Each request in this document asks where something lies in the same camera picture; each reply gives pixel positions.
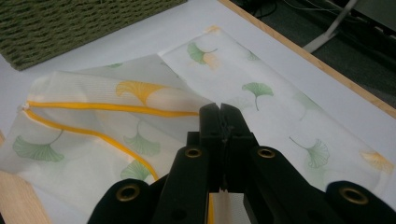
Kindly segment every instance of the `woven texture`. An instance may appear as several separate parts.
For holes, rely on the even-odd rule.
[[[0,53],[17,70],[186,0],[0,1]]]

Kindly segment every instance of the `table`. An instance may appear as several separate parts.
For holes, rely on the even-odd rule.
[[[18,72],[0,58],[0,129],[7,135],[32,82],[52,71],[76,71],[87,67],[117,63],[163,50],[163,46],[184,43],[207,27],[216,24],[246,48],[269,64],[285,79],[303,91],[330,116],[393,163],[396,163],[396,110],[346,77],[299,48],[281,34],[251,17],[228,0],[190,0],[144,21],[104,36],[78,49]],[[50,200],[15,176],[0,174],[0,209],[3,217],[28,218],[29,223],[61,222],[53,215]],[[396,188],[396,178],[389,189]],[[18,190],[29,189],[33,195],[20,195]],[[13,195],[5,200],[5,195]],[[396,195],[386,192],[382,197],[396,208]],[[19,214],[13,217],[9,211]],[[67,216],[67,211],[58,216]]]

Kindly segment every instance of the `green woven mat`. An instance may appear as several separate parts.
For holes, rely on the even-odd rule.
[[[0,53],[17,70],[187,0],[0,0]]]

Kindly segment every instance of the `white tabletop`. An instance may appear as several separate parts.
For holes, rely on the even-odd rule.
[[[190,0],[78,49],[16,71],[0,58],[0,130],[7,138],[32,82],[53,71],[123,62],[187,42],[216,24],[293,83],[368,146],[396,163],[396,120],[216,0]],[[396,207],[396,195],[384,198]]]

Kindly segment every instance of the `woven basket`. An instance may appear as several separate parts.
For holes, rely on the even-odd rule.
[[[0,0],[0,53],[17,70],[187,0]]]

